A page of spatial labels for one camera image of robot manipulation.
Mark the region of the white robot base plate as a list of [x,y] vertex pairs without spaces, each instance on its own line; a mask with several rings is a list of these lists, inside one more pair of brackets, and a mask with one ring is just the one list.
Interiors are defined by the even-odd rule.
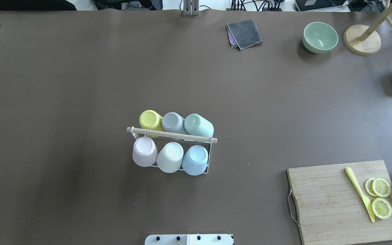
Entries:
[[234,245],[233,234],[151,234],[145,245]]

